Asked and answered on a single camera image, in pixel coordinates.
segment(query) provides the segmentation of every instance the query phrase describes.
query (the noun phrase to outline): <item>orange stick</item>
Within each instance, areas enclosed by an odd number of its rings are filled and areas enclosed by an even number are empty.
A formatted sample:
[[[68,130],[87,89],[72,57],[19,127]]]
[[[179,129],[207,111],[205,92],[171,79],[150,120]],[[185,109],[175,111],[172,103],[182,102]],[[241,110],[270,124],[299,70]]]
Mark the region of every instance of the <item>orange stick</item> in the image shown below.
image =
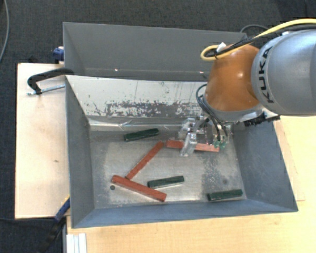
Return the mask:
[[[133,181],[130,181],[126,178],[120,177],[118,175],[112,176],[111,183],[114,183],[118,186],[121,186],[123,188],[127,188],[129,190],[135,191],[137,193],[143,194],[147,197],[150,197],[152,199],[164,202],[166,199],[166,194],[163,192],[160,192],[158,190],[143,186],[140,183],[136,183]]]
[[[131,180],[145,165],[164,147],[164,143],[159,141],[149,153],[147,153],[140,162],[125,176],[125,178]]]
[[[176,141],[176,140],[168,140],[166,141],[166,147],[168,148],[177,148],[182,149],[184,146],[183,141]],[[208,145],[204,143],[198,143],[195,146],[196,151],[205,151],[205,152],[219,152],[219,147],[215,148],[213,145]]]

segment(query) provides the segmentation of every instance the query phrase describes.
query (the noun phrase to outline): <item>green block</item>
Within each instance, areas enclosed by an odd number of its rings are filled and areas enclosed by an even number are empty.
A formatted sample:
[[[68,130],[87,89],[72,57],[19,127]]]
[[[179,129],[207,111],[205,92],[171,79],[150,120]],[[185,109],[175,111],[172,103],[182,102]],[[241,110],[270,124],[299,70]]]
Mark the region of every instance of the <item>green block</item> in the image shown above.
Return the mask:
[[[183,183],[184,177],[183,176],[175,176],[170,178],[158,179],[147,182],[147,186],[149,188],[162,188],[162,187],[169,187],[174,186],[176,184]]]
[[[145,139],[153,136],[157,136],[159,134],[158,129],[148,129],[137,132],[132,132],[124,135],[124,141],[136,141],[140,139]]]
[[[243,194],[241,189],[220,191],[211,194],[207,194],[209,201],[223,200],[229,198],[241,197]]]

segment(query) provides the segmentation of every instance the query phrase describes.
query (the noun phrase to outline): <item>wooden board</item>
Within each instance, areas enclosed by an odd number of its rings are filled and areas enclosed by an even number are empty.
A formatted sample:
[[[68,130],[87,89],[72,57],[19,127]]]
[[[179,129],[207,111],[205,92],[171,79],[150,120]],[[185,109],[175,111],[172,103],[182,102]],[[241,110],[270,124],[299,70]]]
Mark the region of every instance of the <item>wooden board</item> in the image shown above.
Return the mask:
[[[65,90],[28,96],[27,79],[61,65],[18,65],[16,99],[15,218],[55,216],[69,194]],[[41,88],[64,83],[43,81]]]
[[[316,118],[283,117],[284,131],[279,123],[280,142],[287,138],[291,149],[285,158],[295,161],[289,171],[298,173],[305,192],[299,212],[86,229],[72,229],[67,217],[67,232],[86,233],[88,253],[316,252]]]

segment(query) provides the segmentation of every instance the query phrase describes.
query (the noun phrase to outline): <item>black carpet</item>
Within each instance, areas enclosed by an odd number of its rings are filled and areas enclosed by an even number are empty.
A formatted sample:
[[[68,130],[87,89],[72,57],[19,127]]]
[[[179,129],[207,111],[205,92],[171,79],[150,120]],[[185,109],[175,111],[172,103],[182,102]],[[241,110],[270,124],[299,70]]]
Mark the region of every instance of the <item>black carpet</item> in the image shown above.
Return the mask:
[[[14,221],[15,68],[19,62],[53,63],[62,22],[239,31],[316,17],[316,0],[7,0],[11,30],[0,65],[0,252],[35,252],[50,220]],[[0,0],[0,51],[6,31]],[[49,252],[61,252],[58,240]]]

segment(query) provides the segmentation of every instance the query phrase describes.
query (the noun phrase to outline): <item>wooden block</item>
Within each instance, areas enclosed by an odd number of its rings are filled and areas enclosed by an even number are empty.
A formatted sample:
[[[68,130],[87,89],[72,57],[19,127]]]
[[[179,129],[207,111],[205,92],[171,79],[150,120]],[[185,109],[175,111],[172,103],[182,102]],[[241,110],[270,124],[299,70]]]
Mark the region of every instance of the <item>wooden block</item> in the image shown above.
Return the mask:
[[[162,188],[162,187],[175,186],[176,184],[181,184],[184,181],[185,180],[183,176],[174,176],[174,177],[149,181],[147,182],[147,186],[149,188]]]
[[[164,143],[159,141],[125,177],[131,180],[163,147]]]
[[[135,191],[137,193],[143,194],[147,197],[150,197],[152,199],[164,202],[166,199],[166,194],[163,192],[160,192],[158,190],[148,188],[146,186],[143,186],[140,183],[136,183],[133,181],[130,181],[126,178],[120,177],[118,175],[112,176],[111,183],[114,183],[118,186],[121,186],[123,188],[130,189],[132,191]]]
[[[182,149],[184,146],[183,141],[176,141],[176,140],[168,140],[165,143],[167,148],[176,148],[176,149]],[[196,151],[205,151],[205,152],[219,152],[219,147],[215,148],[213,145],[208,145],[204,143],[198,143],[195,146]]]
[[[136,141],[136,140],[141,140],[153,136],[159,135],[159,130],[158,129],[148,129],[148,130],[142,130],[142,131],[137,131],[137,132],[131,132],[128,134],[124,135],[124,141],[129,142],[129,141]]]

